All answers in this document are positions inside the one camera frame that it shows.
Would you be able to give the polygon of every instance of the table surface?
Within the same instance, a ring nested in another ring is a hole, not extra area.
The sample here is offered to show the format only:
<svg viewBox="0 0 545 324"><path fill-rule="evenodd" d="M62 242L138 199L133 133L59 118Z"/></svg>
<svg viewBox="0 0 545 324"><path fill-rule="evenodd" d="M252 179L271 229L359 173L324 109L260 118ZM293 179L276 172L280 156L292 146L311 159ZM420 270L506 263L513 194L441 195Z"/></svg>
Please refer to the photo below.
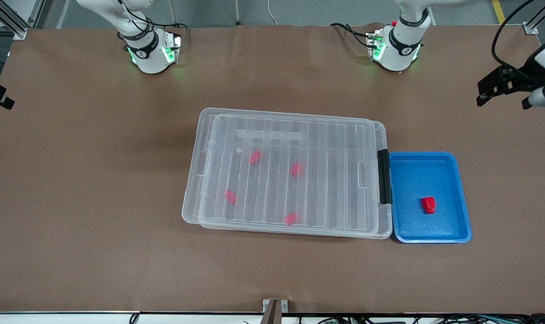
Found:
<svg viewBox="0 0 545 324"><path fill-rule="evenodd" d="M369 25L365 30L380 25ZM333 27L193 29L145 75L108 29L30 30L0 82L0 310L545 312L545 108L476 107L495 26L438 27L387 72ZM507 27L499 52L538 47ZM455 245L208 230L180 215L206 107L365 117L457 158Z"/></svg>

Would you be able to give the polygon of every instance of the clear plastic lid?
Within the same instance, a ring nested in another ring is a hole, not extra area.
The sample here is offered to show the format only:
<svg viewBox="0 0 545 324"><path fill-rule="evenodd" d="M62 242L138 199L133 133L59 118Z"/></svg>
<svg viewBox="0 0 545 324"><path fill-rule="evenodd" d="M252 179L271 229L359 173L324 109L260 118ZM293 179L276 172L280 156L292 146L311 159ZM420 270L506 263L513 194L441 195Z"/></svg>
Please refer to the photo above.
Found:
<svg viewBox="0 0 545 324"><path fill-rule="evenodd" d="M387 238L377 121L207 108L182 217L207 228Z"/></svg>

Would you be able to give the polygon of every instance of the red object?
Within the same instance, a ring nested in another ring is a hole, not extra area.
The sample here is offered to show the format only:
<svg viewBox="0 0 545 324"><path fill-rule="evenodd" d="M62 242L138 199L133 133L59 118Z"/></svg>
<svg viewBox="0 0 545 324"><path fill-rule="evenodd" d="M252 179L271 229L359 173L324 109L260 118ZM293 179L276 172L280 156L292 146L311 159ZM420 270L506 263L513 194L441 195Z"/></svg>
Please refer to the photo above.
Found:
<svg viewBox="0 0 545 324"><path fill-rule="evenodd" d="M437 202L434 200L434 197L424 197L422 199L422 208L424 208L427 214L433 214L436 207Z"/></svg>
<svg viewBox="0 0 545 324"><path fill-rule="evenodd" d="M293 166L291 166L291 168L290 168L290 174L293 175L294 178L297 178L298 175L299 175L301 172L304 171L304 169L305 169L305 167L304 167L302 164L300 164L300 163L297 162L297 163L293 164Z"/></svg>
<svg viewBox="0 0 545 324"><path fill-rule="evenodd" d="M294 223L297 222L297 214L296 213L291 213L291 214L288 214L285 218L284 218L284 222L288 225L293 225Z"/></svg>
<svg viewBox="0 0 545 324"><path fill-rule="evenodd" d="M260 162L260 158L262 157L262 153L260 153L259 149L256 149L250 154L250 164L254 165Z"/></svg>
<svg viewBox="0 0 545 324"><path fill-rule="evenodd" d="M232 205L236 203L236 194L232 190L226 189L225 197L226 200L229 201L229 203L231 203Z"/></svg>

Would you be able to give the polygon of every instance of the yellow tape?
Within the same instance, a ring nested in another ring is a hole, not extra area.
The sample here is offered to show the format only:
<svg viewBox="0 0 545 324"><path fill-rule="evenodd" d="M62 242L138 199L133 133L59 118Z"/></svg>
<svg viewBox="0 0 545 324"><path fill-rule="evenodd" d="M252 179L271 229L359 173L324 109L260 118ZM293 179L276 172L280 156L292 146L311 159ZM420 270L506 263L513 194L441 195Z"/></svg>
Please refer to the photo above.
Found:
<svg viewBox="0 0 545 324"><path fill-rule="evenodd" d="M502 12L502 7L500 6L500 1L498 0L491 0L492 6L494 7L494 12L496 13L496 18L498 19L498 23L502 24L504 23L504 12Z"/></svg>

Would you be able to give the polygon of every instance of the blue plastic tray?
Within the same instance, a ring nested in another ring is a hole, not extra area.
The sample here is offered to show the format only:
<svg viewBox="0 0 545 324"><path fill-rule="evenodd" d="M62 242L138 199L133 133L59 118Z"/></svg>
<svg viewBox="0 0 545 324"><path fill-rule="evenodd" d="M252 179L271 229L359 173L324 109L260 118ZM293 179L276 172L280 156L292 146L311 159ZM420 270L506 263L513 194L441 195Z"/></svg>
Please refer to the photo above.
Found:
<svg viewBox="0 0 545 324"><path fill-rule="evenodd" d="M404 243L466 243L472 238L456 158L446 152L390 153L394 234ZM437 207L425 213L422 198Z"/></svg>

